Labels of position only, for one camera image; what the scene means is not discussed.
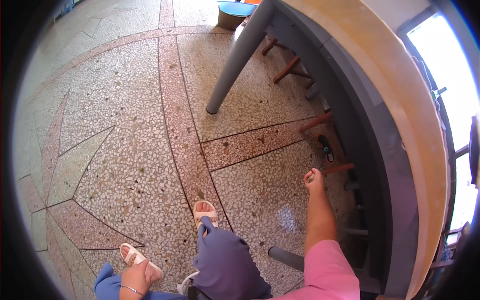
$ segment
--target bucket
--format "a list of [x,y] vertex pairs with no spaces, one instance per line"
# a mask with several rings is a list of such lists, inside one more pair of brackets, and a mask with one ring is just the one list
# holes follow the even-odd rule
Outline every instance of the bucket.
[[227,29],[235,30],[245,20],[246,17],[251,15],[256,5],[230,2],[230,1],[218,1],[218,26]]

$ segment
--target pink sleeve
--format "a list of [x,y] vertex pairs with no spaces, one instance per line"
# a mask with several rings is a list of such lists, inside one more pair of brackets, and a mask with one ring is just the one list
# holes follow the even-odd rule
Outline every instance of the pink sleeve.
[[335,240],[322,240],[308,251],[303,276],[303,288],[275,299],[360,299],[359,280]]

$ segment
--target blue pants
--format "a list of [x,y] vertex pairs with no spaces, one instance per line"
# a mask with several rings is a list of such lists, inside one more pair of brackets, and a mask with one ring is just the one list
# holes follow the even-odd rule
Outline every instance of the blue pants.
[[[260,276],[247,243],[231,231],[215,228],[207,216],[202,217],[202,222],[198,230],[198,254],[193,259],[193,266],[200,273],[193,284],[212,300],[272,298],[271,287]],[[94,284],[97,299],[119,300],[120,284],[121,276],[105,263]],[[187,296],[149,291],[143,299],[187,300]]]

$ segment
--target hand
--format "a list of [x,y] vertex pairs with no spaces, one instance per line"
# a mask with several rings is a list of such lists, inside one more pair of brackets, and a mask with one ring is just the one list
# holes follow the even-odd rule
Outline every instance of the hand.
[[[313,175],[313,181],[309,182],[308,178],[311,175]],[[325,193],[324,177],[319,170],[312,168],[312,170],[305,175],[303,181],[310,195],[321,195]]]
[[[150,288],[150,281],[152,280],[152,274],[145,275],[147,269],[148,259],[145,259],[139,264],[134,264],[121,275],[121,284],[136,289],[142,295],[145,295]],[[121,300],[139,300],[143,298],[140,294],[128,288],[120,289]]]

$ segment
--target brown bucket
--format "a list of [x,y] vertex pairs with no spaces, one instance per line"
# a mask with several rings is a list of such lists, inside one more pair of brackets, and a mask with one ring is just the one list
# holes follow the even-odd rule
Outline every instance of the brown bucket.
[[239,17],[218,10],[218,26],[227,30],[236,30],[246,17]]

